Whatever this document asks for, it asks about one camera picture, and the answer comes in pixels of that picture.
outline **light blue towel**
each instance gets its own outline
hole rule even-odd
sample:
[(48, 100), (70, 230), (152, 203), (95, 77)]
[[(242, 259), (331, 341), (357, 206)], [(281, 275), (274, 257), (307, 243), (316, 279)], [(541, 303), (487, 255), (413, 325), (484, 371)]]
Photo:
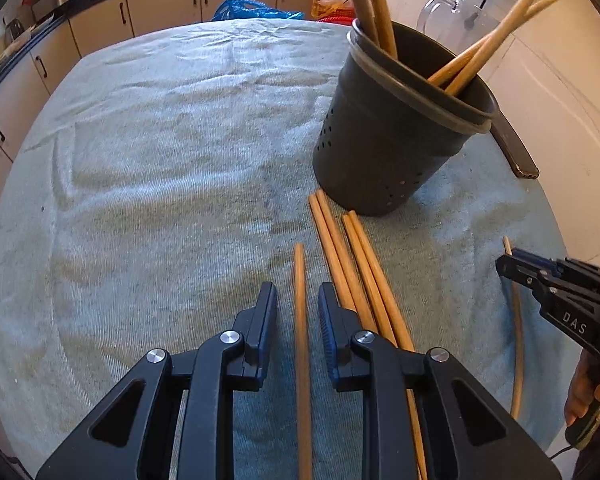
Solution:
[[(0, 200), (0, 416), (31, 473), (145, 352), (196, 348), (271, 280), (276, 344), (263, 391), (235, 397), (236, 475), (295, 478), (292, 251), (303, 242), (315, 477), (360, 476), (361, 397), (327, 377), (316, 298), (330, 277), (306, 201), (346, 32), (176, 28), (88, 56), (53, 94)], [(566, 254), (538, 182), (516, 179), (491, 136), (475, 136), (407, 205), (363, 223), (417, 349), (446, 347), (508, 408), (502, 236)], [(520, 423), (546, 447), (578, 349), (529, 294), (522, 307)]]

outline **glass pitcher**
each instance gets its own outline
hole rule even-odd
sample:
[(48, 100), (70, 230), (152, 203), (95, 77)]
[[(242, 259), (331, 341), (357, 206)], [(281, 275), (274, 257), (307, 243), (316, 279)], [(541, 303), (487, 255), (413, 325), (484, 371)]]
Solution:
[(465, 0), (429, 0), (420, 11), (416, 28), (453, 53), (460, 54), (499, 23)]

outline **power cord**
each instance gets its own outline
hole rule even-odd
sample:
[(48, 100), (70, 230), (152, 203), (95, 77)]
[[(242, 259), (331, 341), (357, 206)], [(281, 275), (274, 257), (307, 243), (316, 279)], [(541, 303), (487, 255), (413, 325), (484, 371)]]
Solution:
[(558, 451), (557, 453), (552, 454), (549, 459), (553, 460), (555, 457), (557, 457), (558, 455), (561, 455), (562, 453), (565, 453), (569, 450), (573, 449), (573, 446), (567, 446), (564, 449), (561, 449), (560, 451)]
[[(484, 9), (485, 4), (487, 3), (487, 0), (482, 0), (482, 3), (480, 4), (480, 8)], [(474, 28), (475, 25), (475, 20), (478, 18), (478, 13), (474, 12), (471, 16), (469, 16), (466, 20), (464, 20), (464, 28), (467, 30), (470, 30), (471, 28)]]

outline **pitcher handle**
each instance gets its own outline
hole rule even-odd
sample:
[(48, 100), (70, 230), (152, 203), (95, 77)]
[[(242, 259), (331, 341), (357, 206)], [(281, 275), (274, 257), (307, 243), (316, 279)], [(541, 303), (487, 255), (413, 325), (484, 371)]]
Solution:
[(436, 10), (440, 5), (447, 4), (451, 7), (451, 10), (455, 10), (458, 6), (458, 0), (429, 0), (418, 15), (418, 22), (416, 23), (416, 30), (426, 34), (425, 27), (427, 26), (427, 20), (431, 13)]

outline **human hand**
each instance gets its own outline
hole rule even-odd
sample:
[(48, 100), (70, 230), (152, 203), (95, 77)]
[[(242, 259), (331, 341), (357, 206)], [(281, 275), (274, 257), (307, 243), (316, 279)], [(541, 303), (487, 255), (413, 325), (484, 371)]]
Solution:
[(569, 395), (564, 405), (564, 420), (567, 426), (573, 424), (577, 418), (585, 416), (594, 399), (600, 402), (600, 384), (595, 386), (588, 375), (589, 369), (595, 365), (595, 358), (583, 350), (571, 378)]

